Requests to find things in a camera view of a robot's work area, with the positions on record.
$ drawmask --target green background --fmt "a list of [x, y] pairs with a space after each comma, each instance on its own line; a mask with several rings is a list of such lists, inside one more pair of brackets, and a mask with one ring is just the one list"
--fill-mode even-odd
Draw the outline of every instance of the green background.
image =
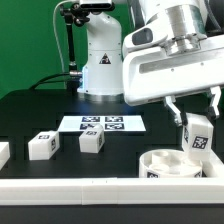
[[[58, 0], [0, 0], [0, 98], [18, 89], [28, 89], [41, 78], [61, 73], [61, 63], [53, 32], [53, 11]], [[126, 5], [116, 5], [109, 13], [122, 25], [122, 37], [130, 30]], [[65, 22], [57, 13], [57, 30], [65, 68], [68, 46]], [[85, 27], [74, 27], [76, 62], [79, 69], [87, 61]], [[38, 88], [64, 88], [63, 83]]]

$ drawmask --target black table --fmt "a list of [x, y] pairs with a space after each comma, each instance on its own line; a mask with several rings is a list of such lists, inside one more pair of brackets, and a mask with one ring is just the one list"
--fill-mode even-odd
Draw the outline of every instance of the black table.
[[[205, 114], [208, 104], [203, 94], [178, 98], [176, 103], [181, 111], [199, 114]], [[141, 115], [146, 132], [106, 132], [99, 154], [80, 153], [80, 132], [60, 133], [61, 147], [49, 161], [29, 161], [28, 142], [40, 131], [57, 130], [66, 115]], [[213, 122], [212, 148], [221, 159], [223, 122], [222, 114]], [[0, 178], [138, 177], [140, 155], [153, 149], [181, 149], [181, 130], [161, 102], [130, 107], [124, 102], [79, 100], [65, 90], [14, 91], [0, 100], [0, 141], [9, 141], [11, 153]], [[224, 205], [1, 206], [0, 217], [2, 223], [215, 223], [217, 218], [224, 218], [223, 208]]]

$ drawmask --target white cube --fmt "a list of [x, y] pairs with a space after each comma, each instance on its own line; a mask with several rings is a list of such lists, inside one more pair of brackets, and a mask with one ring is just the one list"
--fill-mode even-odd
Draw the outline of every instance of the white cube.
[[86, 129], [79, 137], [81, 152], [98, 153], [105, 142], [104, 130], [101, 125]]
[[30, 160], [48, 160], [59, 149], [59, 132], [40, 132], [29, 143]]
[[10, 158], [9, 143], [0, 142], [0, 170]]
[[209, 160], [213, 125], [202, 115], [187, 113], [188, 124], [183, 126], [182, 148], [193, 160]]

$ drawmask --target paper sheet with markers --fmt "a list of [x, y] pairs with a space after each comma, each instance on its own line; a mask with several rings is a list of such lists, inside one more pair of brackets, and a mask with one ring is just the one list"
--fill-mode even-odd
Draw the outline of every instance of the paper sheet with markers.
[[104, 131], [146, 131], [141, 116], [64, 116], [59, 132], [78, 132], [101, 124]]

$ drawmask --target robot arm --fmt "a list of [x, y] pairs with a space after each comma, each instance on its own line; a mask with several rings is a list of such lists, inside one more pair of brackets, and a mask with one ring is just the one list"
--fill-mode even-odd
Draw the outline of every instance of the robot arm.
[[224, 85], [223, 36], [207, 38], [196, 0], [139, 3], [145, 25], [123, 44], [125, 101], [139, 105], [163, 100], [180, 126], [175, 98], [208, 92], [209, 112], [217, 118], [219, 86]]

